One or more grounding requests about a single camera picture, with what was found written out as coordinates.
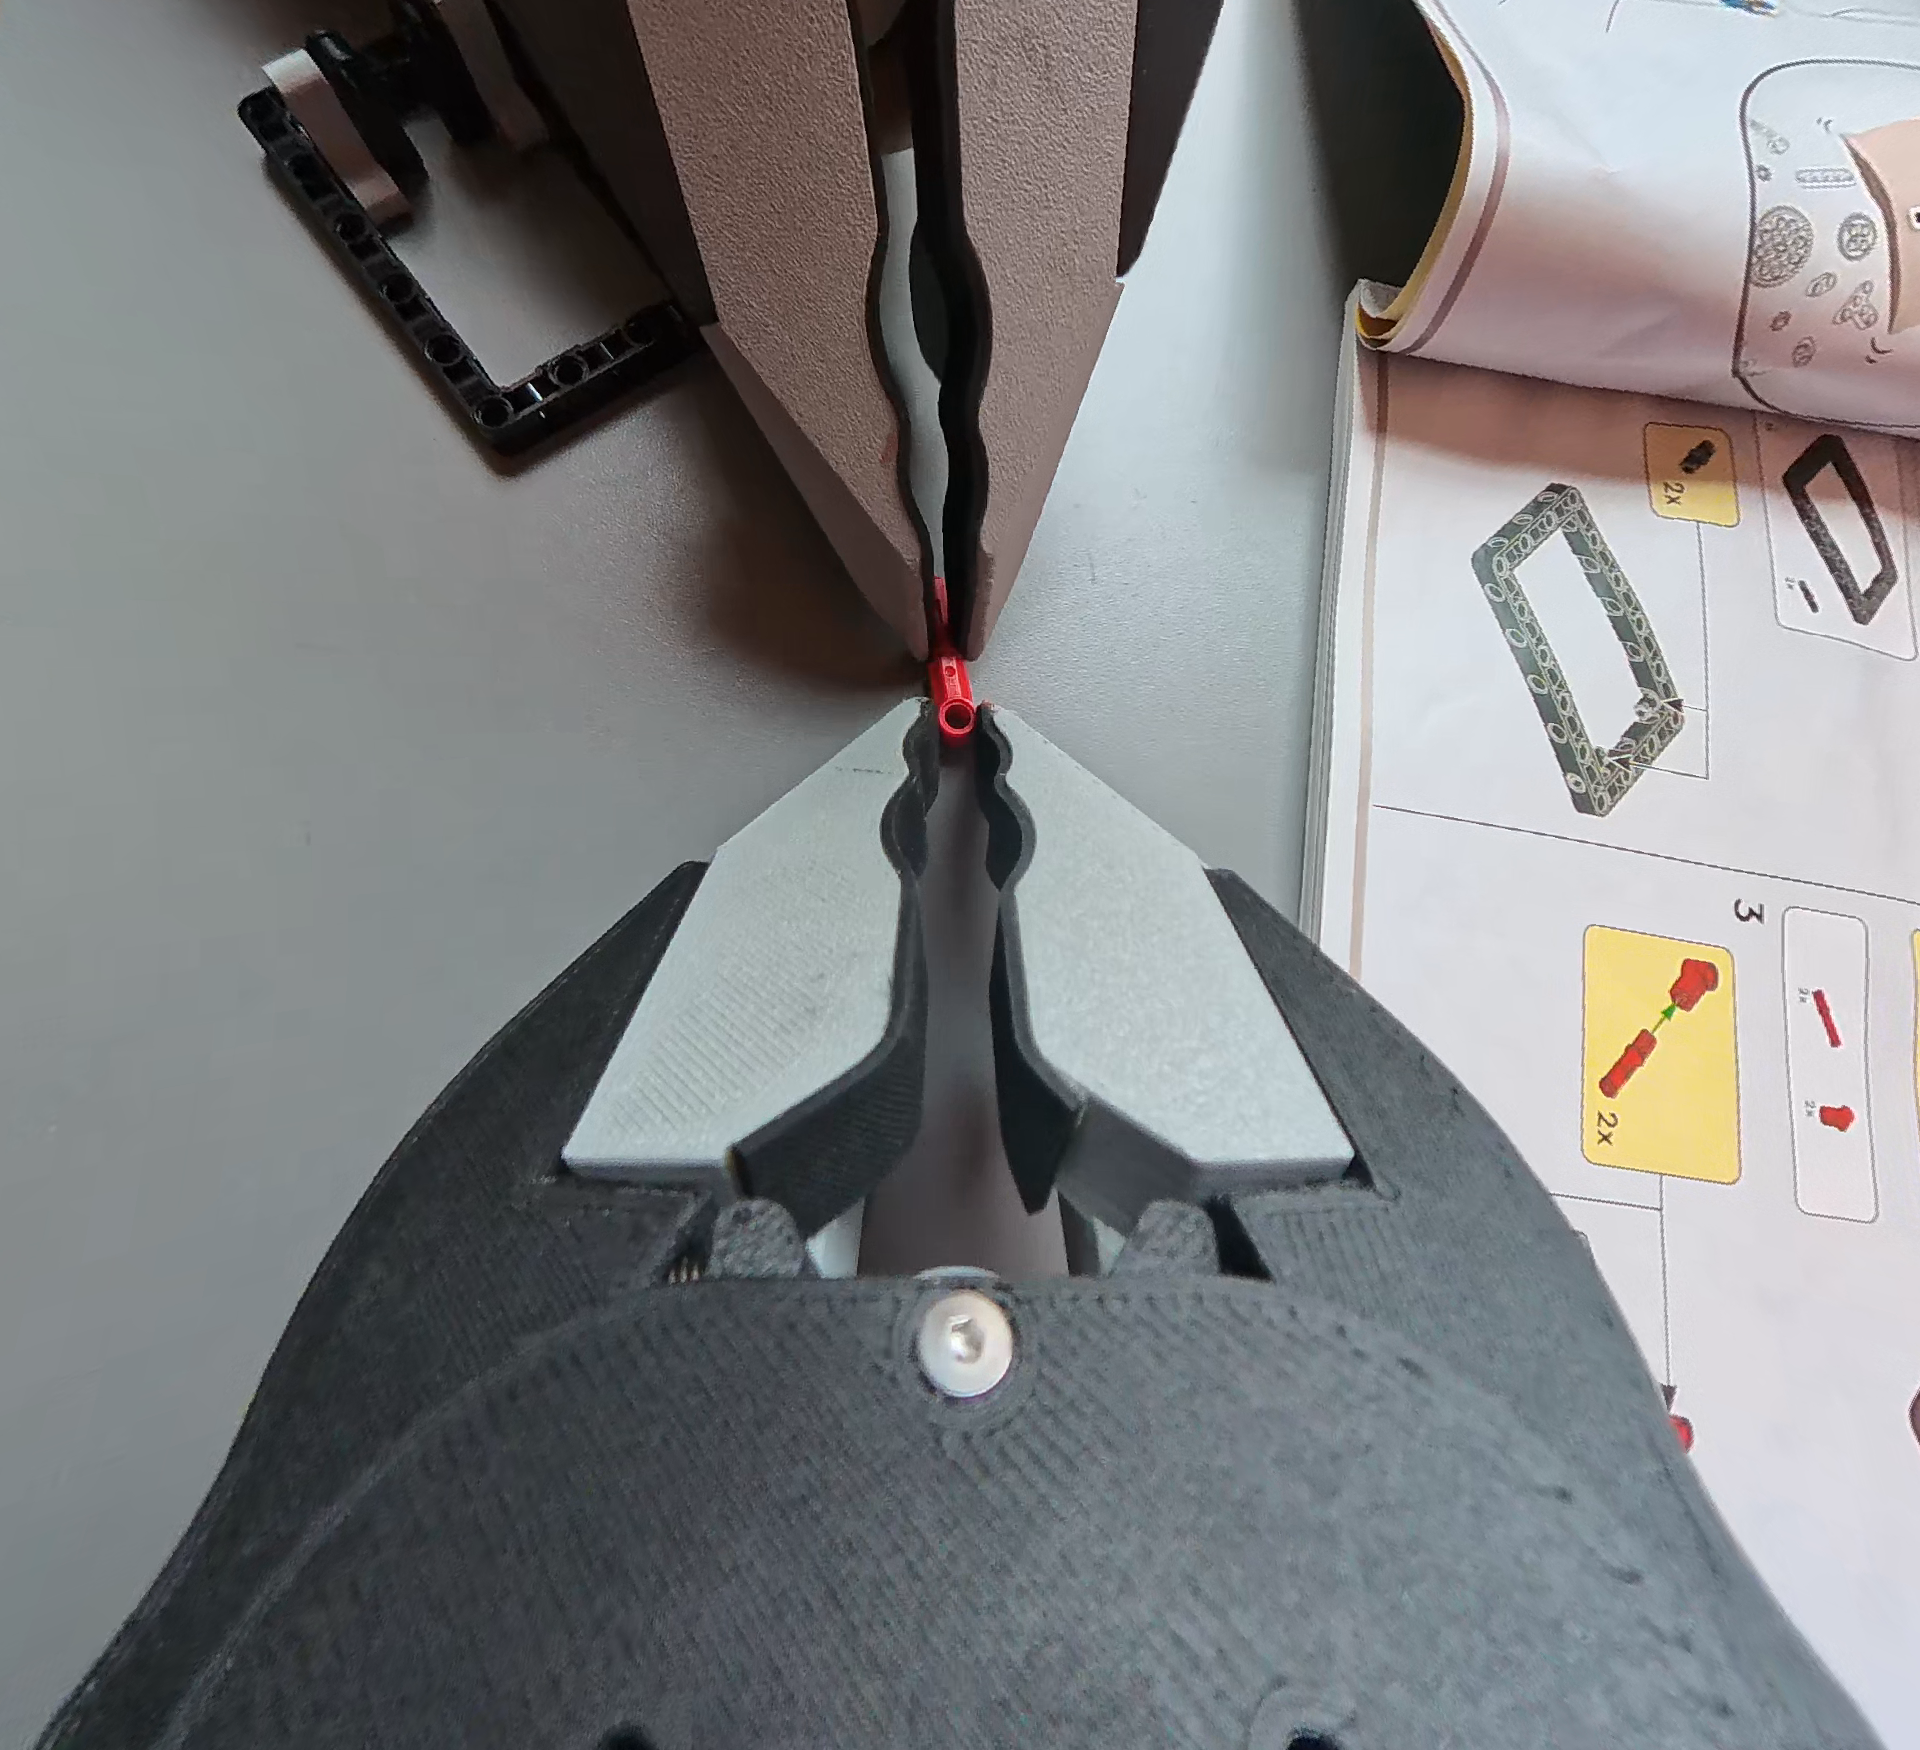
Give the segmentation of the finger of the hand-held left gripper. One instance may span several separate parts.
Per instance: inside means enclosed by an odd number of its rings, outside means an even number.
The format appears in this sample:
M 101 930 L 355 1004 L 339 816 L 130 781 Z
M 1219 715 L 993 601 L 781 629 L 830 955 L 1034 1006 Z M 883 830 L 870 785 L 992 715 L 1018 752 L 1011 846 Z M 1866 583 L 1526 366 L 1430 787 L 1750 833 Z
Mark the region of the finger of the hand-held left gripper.
M 886 203 L 850 0 L 625 0 L 702 335 L 863 598 L 929 653 L 931 552 L 875 338 Z
M 955 643 L 980 657 L 1121 296 L 1140 0 L 933 0 L 962 361 L 948 377 Z

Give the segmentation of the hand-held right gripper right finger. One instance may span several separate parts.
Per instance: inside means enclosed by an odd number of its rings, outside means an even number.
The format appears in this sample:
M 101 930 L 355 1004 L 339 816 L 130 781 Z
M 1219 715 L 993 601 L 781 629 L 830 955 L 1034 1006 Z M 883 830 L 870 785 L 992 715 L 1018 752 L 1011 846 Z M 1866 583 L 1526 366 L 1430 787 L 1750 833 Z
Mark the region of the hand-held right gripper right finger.
M 1197 854 L 1010 711 L 980 717 L 974 759 L 1023 1206 L 1138 1218 L 1341 1177 L 1352 1143 Z

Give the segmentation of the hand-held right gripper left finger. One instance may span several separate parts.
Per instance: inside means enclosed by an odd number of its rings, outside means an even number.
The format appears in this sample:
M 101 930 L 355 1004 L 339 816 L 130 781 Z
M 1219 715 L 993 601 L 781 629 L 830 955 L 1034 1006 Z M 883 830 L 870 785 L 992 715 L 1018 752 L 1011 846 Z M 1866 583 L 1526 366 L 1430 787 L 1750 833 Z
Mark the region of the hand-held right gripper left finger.
M 563 1143 L 570 1173 L 781 1206 L 813 1236 L 910 1151 L 940 791 L 906 700 L 713 852 Z

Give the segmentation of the lego instruction booklet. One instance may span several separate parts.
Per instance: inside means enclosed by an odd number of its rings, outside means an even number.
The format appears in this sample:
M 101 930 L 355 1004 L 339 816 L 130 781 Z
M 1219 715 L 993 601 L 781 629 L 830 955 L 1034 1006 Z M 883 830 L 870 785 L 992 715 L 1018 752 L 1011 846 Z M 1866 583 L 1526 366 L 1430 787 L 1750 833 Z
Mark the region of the lego instruction booklet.
M 1303 921 L 1916 1747 L 1918 0 L 1409 3 L 1462 120 L 1341 355 Z

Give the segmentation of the red lego axle pin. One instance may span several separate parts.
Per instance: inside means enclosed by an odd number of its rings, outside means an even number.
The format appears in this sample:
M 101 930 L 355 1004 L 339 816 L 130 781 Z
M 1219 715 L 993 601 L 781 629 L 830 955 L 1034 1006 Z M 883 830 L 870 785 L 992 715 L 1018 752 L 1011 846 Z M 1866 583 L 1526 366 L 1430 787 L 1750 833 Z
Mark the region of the red lego axle pin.
M 929 583 L 925 696 L 940 744 L 958 749 L 970 742 L 977 727 L 977 703 L 967 660 L 952 636 L 948 585 L 942 576 Z

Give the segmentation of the black lego frame assembly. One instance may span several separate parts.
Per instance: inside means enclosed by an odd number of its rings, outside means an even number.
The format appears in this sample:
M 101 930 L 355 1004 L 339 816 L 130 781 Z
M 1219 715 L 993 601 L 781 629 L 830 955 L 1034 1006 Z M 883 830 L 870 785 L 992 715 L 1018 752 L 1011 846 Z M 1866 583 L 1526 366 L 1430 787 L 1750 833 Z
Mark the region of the black lego frame assembly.
M 690 317 L 641 255 L 495 0 L 389 0 L 363 42 L 306 35 L 262 66 L 235 117 L 264 173 L 362 305 L 498 460 L 545 451 L 699 357 Z M 528 199 L 540 257 L 588 261 L 617 311 L 498 377 L 397 238 L 432 205 Z

